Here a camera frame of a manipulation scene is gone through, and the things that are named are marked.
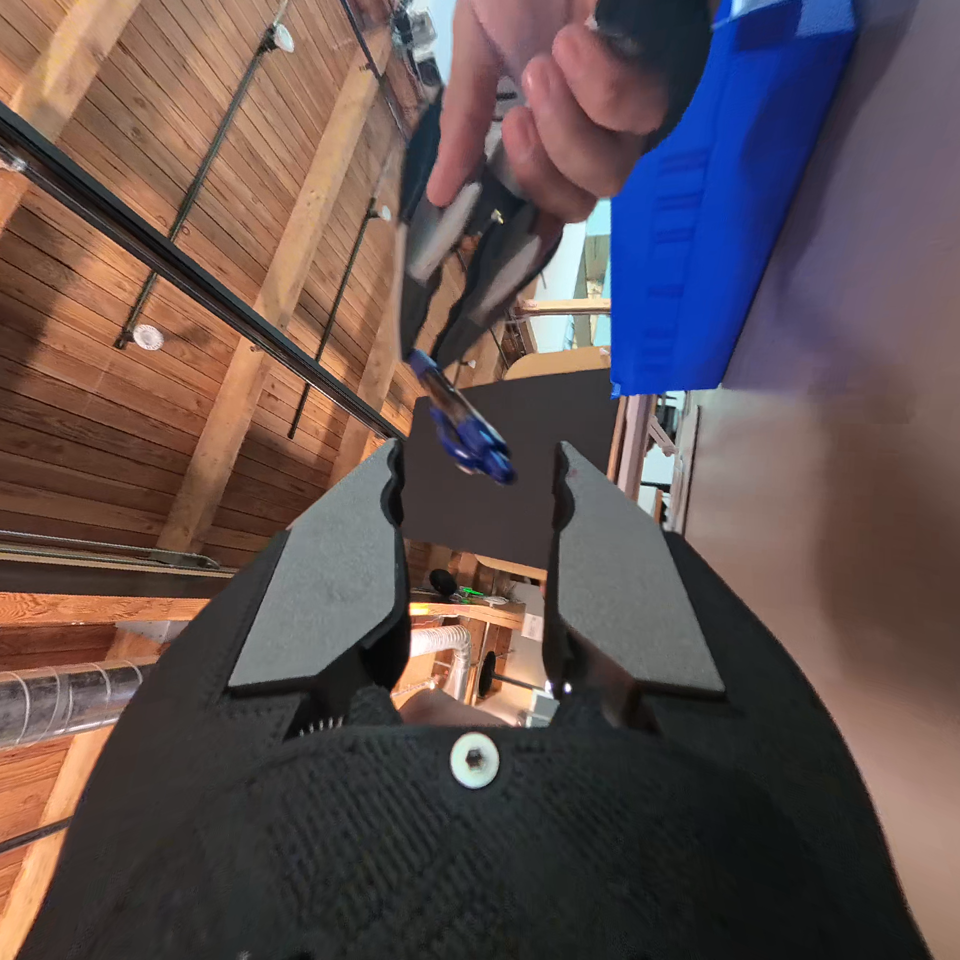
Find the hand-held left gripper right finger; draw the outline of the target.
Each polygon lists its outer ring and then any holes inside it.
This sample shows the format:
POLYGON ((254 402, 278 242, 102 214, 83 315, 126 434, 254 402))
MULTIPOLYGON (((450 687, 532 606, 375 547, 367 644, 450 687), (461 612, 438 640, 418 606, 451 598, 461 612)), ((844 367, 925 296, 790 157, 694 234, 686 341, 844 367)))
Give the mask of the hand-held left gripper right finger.
POLYGON ((720 699, 714 662, 666 536, 575 446, 556 447, 543 663, 552 690, 594 650, 643 690, 720 699))

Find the shiny metal duct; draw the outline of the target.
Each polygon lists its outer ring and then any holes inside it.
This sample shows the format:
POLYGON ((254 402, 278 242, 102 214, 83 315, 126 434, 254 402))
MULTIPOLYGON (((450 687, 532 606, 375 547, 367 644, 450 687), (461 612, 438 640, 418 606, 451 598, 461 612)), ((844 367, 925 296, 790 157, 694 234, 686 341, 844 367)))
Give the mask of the shiny metal duct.
POLYGON ((1 750, 113 725, 156 667, 134 657, 1 673, 1 750))

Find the black track light rail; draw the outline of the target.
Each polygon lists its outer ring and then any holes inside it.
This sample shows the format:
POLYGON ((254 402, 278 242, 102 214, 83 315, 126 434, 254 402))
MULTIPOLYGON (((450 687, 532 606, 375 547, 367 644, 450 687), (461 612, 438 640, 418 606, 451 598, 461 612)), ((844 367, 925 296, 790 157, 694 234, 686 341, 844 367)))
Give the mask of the black track light rail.
MULTIPOLYGON (((218 159, 219 154, 226 142, 227 136, 234 125, 234 120, 239 114, 241 107, 244 105, 254 78, 257 76, 259 66, 267 56, 277 52, 270 49, 270 28, 274 22, 280 22, 284 24, 283 19, 289 5, 289 1, 279 2, 273 18, 260 34, 257 46, 255 47, 254 52, 246 65, 244 73, 242 74, 230 98, 225 112, 222 114, 221 121, 216 128, 214 136, 208 148, 206 149, 205 154, 203 155, 198 170, 196 174, 193 175, 186 193, 178 205, 174 221, 172 222, 172 225, 167 233, 167 239, 172 244, 176 243, 178 240, 180 234, 186 226, 186 222, 190 213, 194 209, 203 188, 207 184, 211 168, 213 167, 214 162, 218 159)), ((151 270, 143 281, 134 303, 126 316, 126 320, 124 321, 119 334, 113 342, 114 350, 124 351, 131 343, 133 343, 131 339, 131 332, 136 325, 141 325, 140 317, 143 314, 147 303, 149 302, 150 296, 153 293, 158 279, 159 274, 155 270, 151 270)))
MULTIPOLYGON (((364 217, 359 225, 349 256, 343 268, 341 280, 337 288, 336 294, 334 295, 326 324, 322 330, 320 339, 318 341, 318 346, 314 354, 314 362, 316 364, 318 365, 320 364, 323 354, 327 348, 327 345, 330 342, 332 332, 335 328, 335 325, 338 319, 340 307, 344 300, 347 289, 349 288, 349 284, 354 272, 354 266, 356 264, 359 253, 362 249, 363 242, 364 242, 369 225, 372 222, 376 222, 376 221, 390 222, 391 219, 392 219, 392 213, 390 211, 390 208, 381 205, 378 202, 378 196, 376 194, 372 194, 368 200, 364 217)), ((306 404, 312 389, 313 389, 312 385, 309 383, 306 383, 304 384, 301 390, 299 401, 297 402, 297 405, 295 407, 294 416, 292 418, 289 430, 286 435, 287 439, 290 441, 294 440, 294 438, 297 435, 302 418, 306 411, 306 404)))

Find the blue plastic bin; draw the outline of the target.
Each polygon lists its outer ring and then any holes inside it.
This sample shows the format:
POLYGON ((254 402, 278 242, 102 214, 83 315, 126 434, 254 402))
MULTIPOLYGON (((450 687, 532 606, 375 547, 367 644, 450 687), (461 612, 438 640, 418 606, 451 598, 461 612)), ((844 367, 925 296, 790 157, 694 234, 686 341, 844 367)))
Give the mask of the blue plastic bin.
POLYGON ((721 383, 857 36, 854 2, 721 2, 677 126, 611 201, 614 397, 721 383))

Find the black square panel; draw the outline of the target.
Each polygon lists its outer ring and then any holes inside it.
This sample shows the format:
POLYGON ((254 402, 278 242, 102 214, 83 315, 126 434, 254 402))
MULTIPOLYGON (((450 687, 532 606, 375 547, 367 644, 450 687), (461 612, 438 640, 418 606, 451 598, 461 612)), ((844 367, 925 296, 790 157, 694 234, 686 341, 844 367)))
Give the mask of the black square panel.
POLYGON ((517 480, 464 474, 443 449, 429 400, 403 445, 405 539, 545 570, 553 537, 555 453, 569 442, 607 473, 618 414, 606 369, 501 380, 465 390, 498 430, 517 480))

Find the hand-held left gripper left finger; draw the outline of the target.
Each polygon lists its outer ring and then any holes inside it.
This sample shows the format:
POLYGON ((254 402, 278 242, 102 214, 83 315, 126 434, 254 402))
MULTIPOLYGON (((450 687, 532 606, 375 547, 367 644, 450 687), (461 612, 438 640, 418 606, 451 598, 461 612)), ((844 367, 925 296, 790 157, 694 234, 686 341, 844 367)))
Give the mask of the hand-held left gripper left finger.
POLYGON ((410 656, 403 482, 387 440, 290 526, 231 691, 392 690, 410 656))

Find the blue pen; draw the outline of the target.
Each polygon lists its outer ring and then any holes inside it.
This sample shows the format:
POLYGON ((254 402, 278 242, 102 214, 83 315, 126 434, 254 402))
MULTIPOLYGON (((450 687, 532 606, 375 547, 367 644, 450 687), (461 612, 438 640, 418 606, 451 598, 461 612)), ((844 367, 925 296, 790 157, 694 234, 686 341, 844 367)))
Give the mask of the blue pen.
POLYGON ((486 475, 501 486, 516 483, 518 475, 505 440, 436 362, 414 349, 407 363, 426 392, 439 442, 458 469, 486 475))

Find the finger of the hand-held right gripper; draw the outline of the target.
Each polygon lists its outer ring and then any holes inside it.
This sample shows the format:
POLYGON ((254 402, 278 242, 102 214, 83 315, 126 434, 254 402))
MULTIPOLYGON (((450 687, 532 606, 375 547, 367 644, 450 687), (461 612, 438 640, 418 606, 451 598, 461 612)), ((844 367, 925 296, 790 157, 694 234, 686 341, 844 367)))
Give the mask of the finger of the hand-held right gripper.
POLYGON ((395 352, 410 354, 426 323, 443 264, 466 234, 483 186, 468 182, 447 207, 426 197, 423 179, 404 179, 395 252, 395 352))
POLYGON ((437 364, 461 361, 556 255, 563 226, 554 218, 494 223, 474 253, 460 298, 438 333, 437 364))

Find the black ceiling rail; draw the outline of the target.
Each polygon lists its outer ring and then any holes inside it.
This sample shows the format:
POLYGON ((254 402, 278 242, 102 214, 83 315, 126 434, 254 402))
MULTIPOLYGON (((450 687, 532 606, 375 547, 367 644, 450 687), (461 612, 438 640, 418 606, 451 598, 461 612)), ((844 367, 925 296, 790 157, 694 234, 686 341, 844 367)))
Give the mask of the black ceiling rail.
POLYGON ((97 233, 172 284, 381 439, 405 435, 271 325, 19 114, 1 105, 2 161, 97 233))

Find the white flexible duct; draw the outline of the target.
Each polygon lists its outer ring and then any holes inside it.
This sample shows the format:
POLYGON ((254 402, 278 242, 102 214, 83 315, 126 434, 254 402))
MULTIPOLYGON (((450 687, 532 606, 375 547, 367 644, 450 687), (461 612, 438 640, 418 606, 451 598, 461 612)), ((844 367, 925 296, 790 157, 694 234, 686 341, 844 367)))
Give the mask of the white flexible duct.
POLYGON ((473 639, 468 628, 450 625, 411 630, 409 659, 451 652, 452 661, 443 691, 458 702, 465 702, 473 659, 473 639))

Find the person's right hand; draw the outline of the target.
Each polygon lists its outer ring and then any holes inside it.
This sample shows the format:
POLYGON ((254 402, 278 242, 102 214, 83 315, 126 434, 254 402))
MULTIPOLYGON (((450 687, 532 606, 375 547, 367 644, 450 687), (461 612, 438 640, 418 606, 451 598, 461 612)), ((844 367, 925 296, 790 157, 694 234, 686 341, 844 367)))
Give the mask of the person's right hand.
POLYGON ((584 222, 598 201, 618 194, 666 119, 666 87, 588 26, 594 7, 457 2, 427 186, 432 205, 452 204, 481 162, 504 77, 524 101, 503 118, 502 146, 521 190, 548 222, 584 222))

